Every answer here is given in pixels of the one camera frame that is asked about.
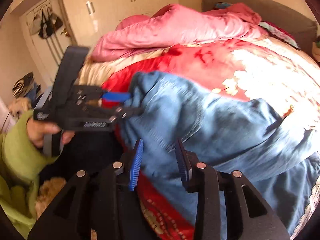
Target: metal pin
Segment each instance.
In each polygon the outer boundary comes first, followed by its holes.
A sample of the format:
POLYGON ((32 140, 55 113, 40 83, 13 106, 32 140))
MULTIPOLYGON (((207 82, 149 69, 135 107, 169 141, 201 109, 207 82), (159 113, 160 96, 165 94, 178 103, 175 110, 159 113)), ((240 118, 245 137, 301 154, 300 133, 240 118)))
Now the metal pin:
POLYGON ((111 116, 111 117, 109 118, 109 121, 110 121, 110 122, 114 122, 116 119, 117 119, 117 117, 113 115, 113 116, 111 116))
POLYGON ((83 177, 85 175, 85 171, 81 170, 81 171, 78 171, 76 174, 78 177, 83 177))
POLYGON ((119 169, 122 167, 122 163, 121 162, 115 162, 113 163, 112 167, 114 167, 115 169, 119 169))
POLYGON ((240 178, 242 176, 242 173, 241 173, 241 171, 233 171, 232 175, 237 177, 237 178, 240 178))
POLYGON ((199 169, 204 169, 207 165, 205 165, 205 163, 197 163, 197 167, 199 169))

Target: gray headboard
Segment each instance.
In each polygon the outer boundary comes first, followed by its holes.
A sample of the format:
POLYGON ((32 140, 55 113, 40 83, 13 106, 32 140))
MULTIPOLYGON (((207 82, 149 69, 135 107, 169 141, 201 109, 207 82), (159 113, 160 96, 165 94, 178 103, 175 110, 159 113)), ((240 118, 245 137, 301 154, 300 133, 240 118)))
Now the gray headboard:
POLYGON ((246 4, 260 14, 263 21, 272 22, 290 33, 301 50, 312 55, 312 41, 317 37, 317 24, 301 13, 271 0, 202 0, 202 11, 212 10, 218 2, 246 4))

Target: lace trim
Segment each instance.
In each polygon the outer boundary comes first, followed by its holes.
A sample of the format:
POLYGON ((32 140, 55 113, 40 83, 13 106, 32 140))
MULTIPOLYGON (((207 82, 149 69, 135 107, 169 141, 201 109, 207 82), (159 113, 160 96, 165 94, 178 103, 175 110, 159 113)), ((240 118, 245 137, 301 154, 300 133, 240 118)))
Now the lace trim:
POLYGON ((309 198, 310 204, 306 207, 304 215, 300 218, 299 225, 295 228, 290 240, 293 240, 298 233, 303 229, 305 224, 309 221, 310 217, 312 216, 313 212, 316 209, 316 206, 320 200, 320 177, 317 179, 316 184, 312 188, 311 196, 309 198))

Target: pink blanket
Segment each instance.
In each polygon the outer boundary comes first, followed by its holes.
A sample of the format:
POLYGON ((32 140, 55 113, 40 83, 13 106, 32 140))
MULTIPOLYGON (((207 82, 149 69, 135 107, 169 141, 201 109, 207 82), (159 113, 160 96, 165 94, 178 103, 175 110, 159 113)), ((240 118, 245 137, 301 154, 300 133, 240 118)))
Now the pink blanket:
POLYGON ((259 14, 243 3, 205 13, 170 4, 148 20, 102 36, 91 57, 96 62, 105 62, 145 52, 146 48, 232 38, 256 39, 266 33, 258 26, 260 21, 259 14))

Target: person's left hand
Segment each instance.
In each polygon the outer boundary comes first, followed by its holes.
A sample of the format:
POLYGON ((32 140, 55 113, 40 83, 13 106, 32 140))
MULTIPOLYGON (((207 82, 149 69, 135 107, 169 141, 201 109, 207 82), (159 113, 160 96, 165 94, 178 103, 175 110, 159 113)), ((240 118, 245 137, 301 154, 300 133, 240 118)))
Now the person's left hand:
MULTIPOLYGON (((37 148, 43 147, 43 140, 45 134, 56 134, 61 131, 61 128, 53 122, 40 122, 30 118, 27 122, 27 135, 29 140, 37 148)), ((62 134, 62 143, 68 144, 74 137, 75 132, 65 131, 62 134)))

